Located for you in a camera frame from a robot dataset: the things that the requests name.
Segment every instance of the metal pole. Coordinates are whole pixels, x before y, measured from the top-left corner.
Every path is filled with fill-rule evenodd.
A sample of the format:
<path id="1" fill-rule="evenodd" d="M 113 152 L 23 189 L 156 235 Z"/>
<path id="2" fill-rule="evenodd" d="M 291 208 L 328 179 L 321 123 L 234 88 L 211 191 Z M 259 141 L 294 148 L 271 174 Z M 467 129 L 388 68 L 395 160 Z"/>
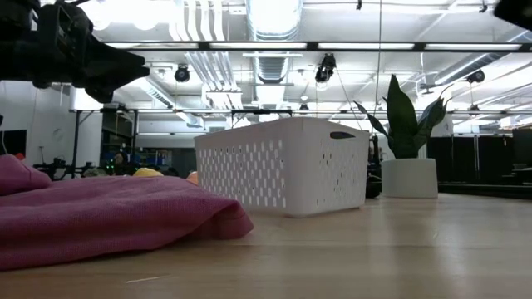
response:
<path id="1" fill-rule="evenodd" d="M 139 124 L 139 111 L 135 110 L 135 119 L 133 121 L 133 137 L 132 137 L 132 149 L 131 149 L 131 162 L 135 163 L 135 150 L 136 150 L 136 136 L 138 134 L 138 126 Z"/>
<path id="2" fill-rule="evenodd" d="M 77 160 L 77 137 L 80 133 L 80 116 L 81 111 L 76 111 L 76 128 L 74 129 L 74 155 L 72 158 L 72 178 L 76 177 L 76 160 Z"/>

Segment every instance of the white plastic basket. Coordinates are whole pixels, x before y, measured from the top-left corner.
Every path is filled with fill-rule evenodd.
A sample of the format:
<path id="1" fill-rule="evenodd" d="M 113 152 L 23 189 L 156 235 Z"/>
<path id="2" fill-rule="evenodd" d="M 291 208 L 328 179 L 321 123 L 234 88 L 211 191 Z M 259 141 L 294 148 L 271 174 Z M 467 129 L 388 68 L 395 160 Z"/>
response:
<path id="1" fill-rule="evenodd" d="M 195 138 L 200 186 L 293 217 L 362 206 L 368 147 L 367 132 L 308 117 Z"/>

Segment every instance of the snake plant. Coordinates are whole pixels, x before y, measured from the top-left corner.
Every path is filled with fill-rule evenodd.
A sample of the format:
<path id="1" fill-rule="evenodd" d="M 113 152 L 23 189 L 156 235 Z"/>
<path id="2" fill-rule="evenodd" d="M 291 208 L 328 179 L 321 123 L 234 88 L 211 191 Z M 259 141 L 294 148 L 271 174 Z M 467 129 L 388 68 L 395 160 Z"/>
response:
<path id="1" fill-rule="evenodd" d="M 447 102 L 441 95 L 425 108 L 419 119 L 410 98 L 401 90 L 395 75 L 392 75 L 387 97 L 388 132 L 381 122 L 355 101 L 358 109 L 367 115 L 375 130 L 383 133 L 396 159 L 417 158 L 419 149 L 431 137 L 432 128 L 438 125 L 446 115 Z"/>

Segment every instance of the yellow ball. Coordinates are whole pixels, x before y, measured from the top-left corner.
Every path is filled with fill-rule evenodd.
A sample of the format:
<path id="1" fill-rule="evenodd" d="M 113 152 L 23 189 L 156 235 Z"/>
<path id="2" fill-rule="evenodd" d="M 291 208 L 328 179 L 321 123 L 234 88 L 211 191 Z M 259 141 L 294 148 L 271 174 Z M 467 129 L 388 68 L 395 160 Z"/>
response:
<path id="1" fill-rule="evenodd" d="M 133 174 L 133 176 L 137 177 L 154 177 L 154 176 L 164 176 L 159 171 L 153 170 L 153 169 L 139 169 Z"/>

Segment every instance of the white plant pot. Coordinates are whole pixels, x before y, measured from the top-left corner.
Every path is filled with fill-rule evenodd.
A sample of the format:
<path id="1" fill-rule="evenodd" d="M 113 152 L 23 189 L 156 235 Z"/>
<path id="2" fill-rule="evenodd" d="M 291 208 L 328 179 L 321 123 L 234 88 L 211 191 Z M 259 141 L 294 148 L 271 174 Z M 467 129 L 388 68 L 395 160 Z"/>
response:
<path id="1" fill-rule="evenodd" d="M 382 161 L 382 195 L 411 199 L 437 198 L 436 161 L 434 159 Z"/>

